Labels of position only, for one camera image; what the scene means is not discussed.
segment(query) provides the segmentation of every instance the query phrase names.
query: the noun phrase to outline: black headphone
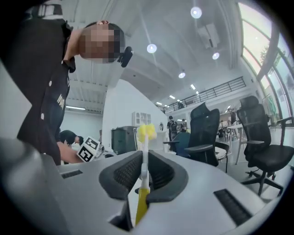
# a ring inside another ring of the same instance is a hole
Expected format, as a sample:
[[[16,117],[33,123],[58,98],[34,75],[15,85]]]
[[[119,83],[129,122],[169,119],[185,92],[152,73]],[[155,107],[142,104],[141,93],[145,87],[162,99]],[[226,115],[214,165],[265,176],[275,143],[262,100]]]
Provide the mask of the black headphone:
[[[124,53],[122,53],[119,56],[118,62],[120,62],[121,67],[125,68],[128,65],[132,56],[133,56],[133,49],[130,46],[128,46],[125,49]]]

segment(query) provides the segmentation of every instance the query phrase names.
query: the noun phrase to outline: white lettering on shirt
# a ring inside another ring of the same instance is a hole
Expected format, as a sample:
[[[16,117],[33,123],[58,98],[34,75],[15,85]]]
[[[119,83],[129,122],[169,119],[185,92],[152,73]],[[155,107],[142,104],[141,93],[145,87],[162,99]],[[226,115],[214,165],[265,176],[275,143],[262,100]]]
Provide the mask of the white lettering on shirt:
[[[60,94],[60,96],[57,99],[57,103],[59,104],[59,106],[63,109],[64,107],[64,99],[62,97],[62,95]]]

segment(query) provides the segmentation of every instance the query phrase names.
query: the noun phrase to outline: hand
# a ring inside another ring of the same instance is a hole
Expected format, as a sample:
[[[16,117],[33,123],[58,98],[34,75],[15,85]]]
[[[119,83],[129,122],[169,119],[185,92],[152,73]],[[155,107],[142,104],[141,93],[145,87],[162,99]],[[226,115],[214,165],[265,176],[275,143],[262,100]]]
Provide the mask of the hand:
[[[83,160],[77,156],[77,151],[71,149],[68,145],[66,145],[62,142],[57,142],[57,145],[59,147],[61,160],[68,162],[68,163],[83,162]]]

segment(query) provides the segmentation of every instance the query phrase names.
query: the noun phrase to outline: mesh chair back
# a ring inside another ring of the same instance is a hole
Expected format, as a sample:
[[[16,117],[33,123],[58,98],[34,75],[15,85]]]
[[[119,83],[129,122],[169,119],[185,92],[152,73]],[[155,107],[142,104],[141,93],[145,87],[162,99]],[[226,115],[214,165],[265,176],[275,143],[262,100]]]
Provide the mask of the mesh chair back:
[[[218,160],[215,156],[215,140],[219,121],[220,111],[218,109],[206,112],[205,115],[191,120],[191,135],[188,146],[213,145],[214,147],[212,150],[206,151],[207,163],[213,166],[218,165]],[[206,162],[204,153],[192,154],[191,159]]]
[[[190,115],[191,120],[193,118],[197,118],[197,117],[203,116],[205,114],[208,114],[209,112],[210,112],[210,110],[206,107],[206,104],[204,102],[192,110],[191,115]]]
[[[263,105],[259,104],[258,99],[254,96],[246,97],[240,101],[241,109],[237,110],[237,116],[243,125],[247,140],[264,142],[262,145],[255,146],[252,151],[263,151],[271,144],[271,133]],[[244,154],[247,155],[248,151],[249,146],[246,146]]]

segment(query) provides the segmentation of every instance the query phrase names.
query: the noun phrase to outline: window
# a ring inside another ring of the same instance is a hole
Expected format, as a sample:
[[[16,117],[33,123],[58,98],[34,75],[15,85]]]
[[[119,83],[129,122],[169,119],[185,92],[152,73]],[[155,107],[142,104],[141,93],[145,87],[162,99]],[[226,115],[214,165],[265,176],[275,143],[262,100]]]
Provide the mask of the window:
[[[262,100],[262,105],[265,109],[265,112],[268,116],[271,117],[272,122],[276,122],[280,119],[279,108],[275,96],[275,92],[272,90],[268,78],[264,76],[261,79],[261,84],[264,88],[265,98]]]
[[[261,79],[261,84],[263,86],[263,89],[267,89],[270,85],[270,83],[268,82],[266,76],[264,76],[262,79]]]
[[[242,3],[239,3],[239,8],[242,19],[253,24],[269,38],[271,37],[271,21],[268,18]]]
[[[281,50],[281,52],[285,55],[285,57],[287,58],[290,66],[292,67],[292,69],[294,68],[294,61],[293,61],[293,57],[291,55],[290,49],[284,39],[284,37],[280,34],[279,35],[279,42],[277,44],[278,48]]]
[[[260,65],[256,62],[256,60],[253,58],[253,56],[248,52],[246,48],[243,48],[243,57],[257,75],[260,71]]]
[[[279,55],[277,55],[276,57],[276,68],[278,73],[281,76],[282,82],[285,84],[285,87],[287,89],[287,92],[289,94],[290,97],[290,103],[294,104],[294,79],[290,73],[290,70],[288,68],[288,66],[286,65],[285,61],[280,58],[278,59]]]
[[[272,73],[268,73],[268,78],[270,79],[272,86],[277,94],[278,102],[282,111],[282,118],[288,118],[290,116],[290,108],[288,105],[287,97],[285,95],[285,91],[281,85],[281,81],[279,80],[277,73],[273,69],[272,71]]]
[[[262,65],[267,54],[270,41],[252,25],[243,21],[243,42],[244,46]]]

